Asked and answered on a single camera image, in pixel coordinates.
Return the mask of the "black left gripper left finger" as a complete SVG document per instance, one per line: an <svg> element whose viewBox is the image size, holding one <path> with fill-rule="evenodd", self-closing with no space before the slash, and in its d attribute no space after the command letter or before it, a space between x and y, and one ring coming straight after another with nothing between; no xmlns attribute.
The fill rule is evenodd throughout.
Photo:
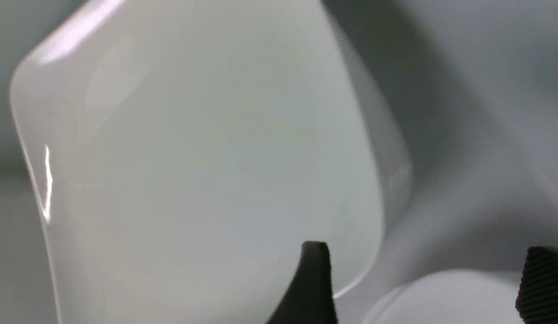
<svg viewBox="0 0 558 324"><path fill-rule="evenodd" d="M269 324L336 324L330 250L325 242L302 244L295 275Z"/></svg>

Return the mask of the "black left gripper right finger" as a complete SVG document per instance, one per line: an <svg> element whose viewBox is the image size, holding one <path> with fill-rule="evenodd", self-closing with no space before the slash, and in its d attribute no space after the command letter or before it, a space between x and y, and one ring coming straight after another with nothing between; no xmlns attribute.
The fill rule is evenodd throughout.
<svg viewBox="0 0 558 324"><path fill-rule="evenodd" d="M558 324L558 248L527 250L515 308L525 324Z"/></svg>

